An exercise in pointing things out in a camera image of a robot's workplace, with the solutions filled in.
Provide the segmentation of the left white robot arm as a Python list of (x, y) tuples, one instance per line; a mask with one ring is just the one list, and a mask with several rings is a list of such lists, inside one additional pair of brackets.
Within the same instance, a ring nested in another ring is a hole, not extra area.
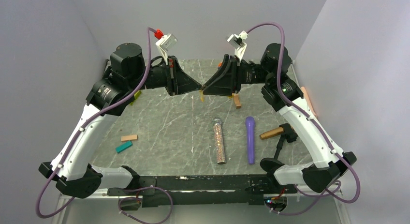
[(175, 56), (151, 66), (141, 47), (124, 43), (110, 56), (110, 66), (86, 98), (82, 116), (57, 157), (40, 165), (39, 171), (56, 182), (64, 195), (86, 198), (98, 189), (119, 188), (132, 195), (140, 187), (140, 177), (128, 166), (104, 168), (90, 164), (96, 148), (134, 101), (133, 90), (165, 88), (175, 96), (196, 91), (201, 84), (187, 75)]

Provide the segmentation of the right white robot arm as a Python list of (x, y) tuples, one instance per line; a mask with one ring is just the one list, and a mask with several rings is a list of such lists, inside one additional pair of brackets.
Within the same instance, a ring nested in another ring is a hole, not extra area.
[(263, 84), (261, 93), (266, 102), (290, 124), (308, 149), (312, 162), (285, 165), (279, 160), (263, 158), (261, 168), (267, 173), (267, 188), (280, 192), (285, 185), (303, 184), (321, 193), (339, 179), (357, 158), (332, 143), (311, 112), (298, 85), (287, 76), (292, 62), (284, 49), (280, 78), (277, 78), (280, 44), (269, 44), (260, 63), (224, 55), (222, 64), (202, 86), (204, 95), (231, 96), (244, 84)]

